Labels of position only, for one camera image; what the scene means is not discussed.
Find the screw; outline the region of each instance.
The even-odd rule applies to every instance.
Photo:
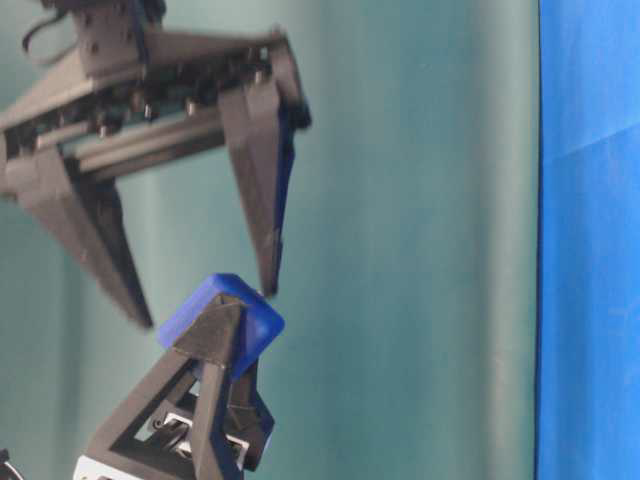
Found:
[[[91,42],[89,45],[87,45],[87,50],[89,50],[89,53],[91,53],[91,55],[97,55],[100,51],[100,45],[98,44],[98,42]]]
[[[122,2],[116,3],[115,8],[118,15],[124,15],[127,13],[127,6]]]
[[[150,104],[144,106],[144,118],[151,121],[156,118],[156,112],[153,111],[153,107]]]
[[[192,117],[196,113],[198,113],[198,104],[194,102],[192,99],[188,98],[186,103],[187,115]]]
[[[107,125],[101,125],[98,130],[98,136],[100,138],[107,138],[109,135],[111,135],[111,128]]]
[[[284,35],[284,28],[282,28],[281,25],[275,24],[273,27],[271,27],[271,31],[270,31],[271,35],[274,37],[278,37],[280,35]]]
[[[91,26],[91,24],[93,23],[93,17],[91,16],[90,13],[84,13],[82,15],[82,23],[84,24],[85,27]]]
[[[258,85],[264,82],[264,72],[262,70],[257,70],[253,77],[253,82]]]
[[[146,105],[146,99],[144,97],[144,92],[142,90],[135,90],[131,95],[131,110],[136,113],[144,111],[144,107]]]
[[[133,40],[133,31],[131,29],[128,29],[127,31],[123,32],[122,38],[126,43],[131,43],[131,41]]]

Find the cable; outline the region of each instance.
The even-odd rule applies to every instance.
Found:
[[[49,65],[53,65],[54,63],[58,63],[76,46],[76,44],[74,43],[54,55],[51,55],[49,57],[43,57],[43,58],[34,58],[30,52],[31,41],[33,40],[33,37],[35,37],[39,32],[41,32],[45,28],[51,27],[61,22],[62,20],[64,20],[64,18],[67,16],[67,13],[68,12],[66,10],[58,10],[53,17],[48,18],[46,20],[42,20],[37,24],[35,24],[22,38],[22,50],[24,51],[25,55],[29,57],[31,61],[36,65],[49,66]]]
[[[11,465],[9,462],[5,462],[4,465],[11,471],[11,473],[13,473],[14,477],[16,477],[16,480],[24,480],[24,477],[18,471],[18,469]]]

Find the blue foam block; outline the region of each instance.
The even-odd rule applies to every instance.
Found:
[[[266,300],[239,276],[218,273],[208,277],[157,332],[158,342],[169,348],[218,295],[239,298],[247,306],[246,322],[240,329],[240,354],[231,373],[239,378],[284,329],[284,320]]]

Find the teal backdrop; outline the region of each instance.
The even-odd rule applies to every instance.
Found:
[[[4,3],[2,108],[39,75],[19,35],[41,16]],[[275,301],[287,329],[261,363],[277,430],[251,478],[533,478],[537,2],[168,4],[167,27],[284,26],[314,112]],[[120,190],[158,322],[212,272],[256,285],[225,151]],[[0,205],[0,443],[30,480],[70,479],[159,354]]]

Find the blue cloth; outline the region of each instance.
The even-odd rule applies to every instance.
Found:
[[[239,332],[240,353],[231,372],[231,378],[237,379],[284,329],[284,320],[278,312],[239,276],[224,273],[208,277],[158,329],[157,339],[164,348],[171,347],[205,307],[221,293],[239,298],[247,306],[246,321]]]
[[[541,0],[540,480],[640,478],[640,2]]]

